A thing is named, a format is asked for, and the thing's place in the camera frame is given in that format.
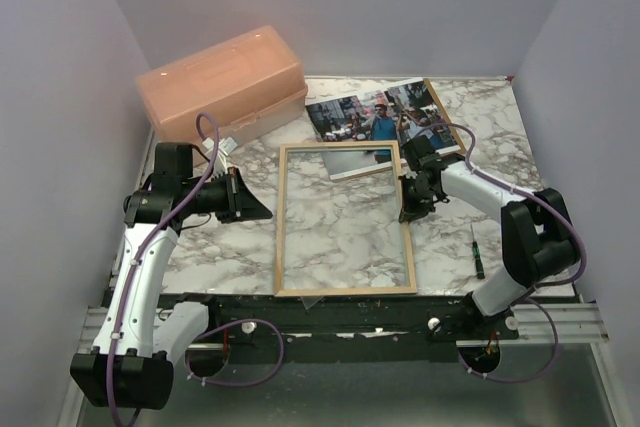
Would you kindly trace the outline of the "photo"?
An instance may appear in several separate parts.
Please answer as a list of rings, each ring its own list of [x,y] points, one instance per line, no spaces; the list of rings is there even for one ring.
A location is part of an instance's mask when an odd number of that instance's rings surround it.
[[[460,137],[446,126],[449,116],[426,78],[311,100],[306,111],[323,142],[403,145],[423,136],[442,156],[465,151]]]

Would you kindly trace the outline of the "blue wooden picture frame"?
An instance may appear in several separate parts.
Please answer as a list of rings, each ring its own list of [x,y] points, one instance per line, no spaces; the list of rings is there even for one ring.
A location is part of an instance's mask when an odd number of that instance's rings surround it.
[[[395,141],[282,145],[275,295],[415,294],[401,173]]]

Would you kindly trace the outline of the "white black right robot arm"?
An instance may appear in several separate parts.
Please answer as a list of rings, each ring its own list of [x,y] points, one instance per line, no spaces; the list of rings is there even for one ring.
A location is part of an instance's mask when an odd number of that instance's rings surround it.
[[[562,195],[551,188],[531,191],[474,167],[460,154],[440,156],[424,136],[401,147],[413,177],[401,176],[401,223],[435,211],[438,202],[460,199],[499,223],[502,267],[466,295],[460,326],[480,339],[496,327],[496,316],[528,297],[543,281],[579,264],[583,241],[573,227]]]

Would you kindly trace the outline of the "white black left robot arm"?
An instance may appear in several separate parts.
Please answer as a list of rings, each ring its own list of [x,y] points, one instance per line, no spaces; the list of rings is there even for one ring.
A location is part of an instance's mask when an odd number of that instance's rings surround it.
[[[157,319],[162,281],[185,219],[212,214],[229,224],[272,216],[237,168],[195,176],[194,150],[189,143],[157,144],[148,180],[125,199],[124,245],[111,303],[89,352],[75,354],[70,366],[94,406],[162,409],[187,347],[221,332],[220,315],[203,302],[182,301],[167,320]]]

